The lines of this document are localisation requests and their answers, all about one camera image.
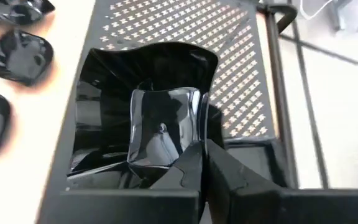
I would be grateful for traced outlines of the black perforated metal riser shelf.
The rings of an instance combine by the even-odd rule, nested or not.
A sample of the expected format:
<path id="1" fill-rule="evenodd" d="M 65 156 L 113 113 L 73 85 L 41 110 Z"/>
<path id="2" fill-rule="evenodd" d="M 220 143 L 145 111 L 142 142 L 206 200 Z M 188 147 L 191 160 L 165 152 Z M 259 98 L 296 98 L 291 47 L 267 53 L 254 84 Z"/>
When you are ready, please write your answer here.
<path id="1" fill-rule="evenodd" d="M 212 140 L 232 157 L 287 188 L 278 139 L 270 54 L 258 0 L 96 0 L 53 160 L 40 224 L 199 224 L 208 207 Z M 71 189 L 67 173 L 75 140 L 76 84 L 91 49 L 124 51 L 180 42 L 218 57 L 208 92 L 201 191 Z"/>

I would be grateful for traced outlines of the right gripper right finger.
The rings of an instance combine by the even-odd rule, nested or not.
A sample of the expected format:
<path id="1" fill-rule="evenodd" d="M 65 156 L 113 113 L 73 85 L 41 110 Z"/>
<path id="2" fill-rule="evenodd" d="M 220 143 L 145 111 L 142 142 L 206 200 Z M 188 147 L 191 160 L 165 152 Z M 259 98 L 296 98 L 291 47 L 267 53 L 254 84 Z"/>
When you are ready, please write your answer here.
<path id="1" fill-rule="evenodd" d="M 280 187 L 212 140 L 208 150 L 208 204 L 212 224 L 277 224 Z"/>

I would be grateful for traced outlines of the black wavy square plate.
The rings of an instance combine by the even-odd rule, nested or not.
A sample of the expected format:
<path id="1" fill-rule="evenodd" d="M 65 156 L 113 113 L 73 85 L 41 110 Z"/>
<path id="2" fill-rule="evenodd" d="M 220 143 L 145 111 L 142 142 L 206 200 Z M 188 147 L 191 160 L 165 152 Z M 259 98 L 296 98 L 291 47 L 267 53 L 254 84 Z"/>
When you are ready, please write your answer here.
<path id="1" fill-rule="evenodd" d="M 91 49 L 75 97 L 71 189 L 141 189 L 206 134 L 218 57 L 180 42 Z"/>

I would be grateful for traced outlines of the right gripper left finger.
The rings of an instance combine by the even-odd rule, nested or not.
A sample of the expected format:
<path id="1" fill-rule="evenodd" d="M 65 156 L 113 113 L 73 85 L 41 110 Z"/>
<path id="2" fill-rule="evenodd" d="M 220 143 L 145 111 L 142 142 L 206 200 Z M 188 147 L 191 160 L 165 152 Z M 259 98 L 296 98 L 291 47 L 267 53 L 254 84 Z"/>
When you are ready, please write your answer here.
<path id="1" fill-rule="evenodd" d="M 202 142 L 191 144 L 151 189 L 192 189 L 201 191 L 204 149 Z"/>

